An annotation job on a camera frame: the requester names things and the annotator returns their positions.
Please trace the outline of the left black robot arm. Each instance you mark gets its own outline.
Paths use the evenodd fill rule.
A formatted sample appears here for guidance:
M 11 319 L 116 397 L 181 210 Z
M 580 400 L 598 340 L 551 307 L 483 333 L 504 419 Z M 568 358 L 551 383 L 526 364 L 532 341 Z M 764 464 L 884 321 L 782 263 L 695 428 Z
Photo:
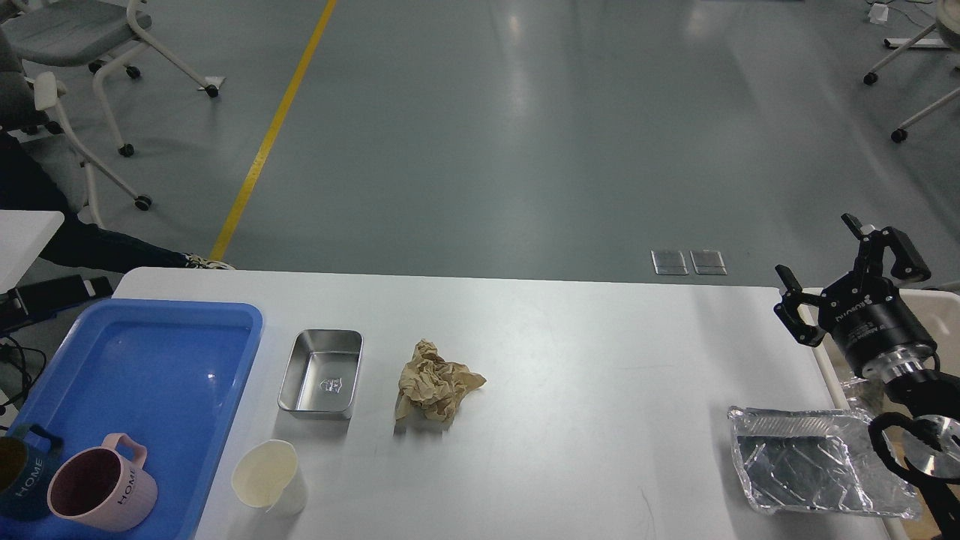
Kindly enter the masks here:
M 113 292 L 107 277 L 85 279 L 81 274 L 11 288 L 1 295 L 1 335 L 6 338 L 17 329 L 54 318 L 61 311 L 109 298 Z

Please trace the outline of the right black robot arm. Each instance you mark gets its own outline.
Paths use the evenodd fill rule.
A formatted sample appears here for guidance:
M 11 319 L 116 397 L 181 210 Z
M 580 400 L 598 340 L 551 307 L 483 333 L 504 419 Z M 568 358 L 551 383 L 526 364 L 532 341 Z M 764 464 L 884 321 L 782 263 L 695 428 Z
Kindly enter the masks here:
M 901 230 L 865 225 L 851 213 L 842 220 L 859 246 L 851 270 L 814 294 L 778 265 L 785 290 L 774 312 L 799 344 L 816 347 L 829 336 L 855 376 L 881 382 L 906 408 L 877 415 L 868 437 L 879 461 L 919 490 L 940 538 L 956 539 L 958 377 L 943 372 L 937 342 L 899 291 L 902 281 L 926 281 L 932 271 Z

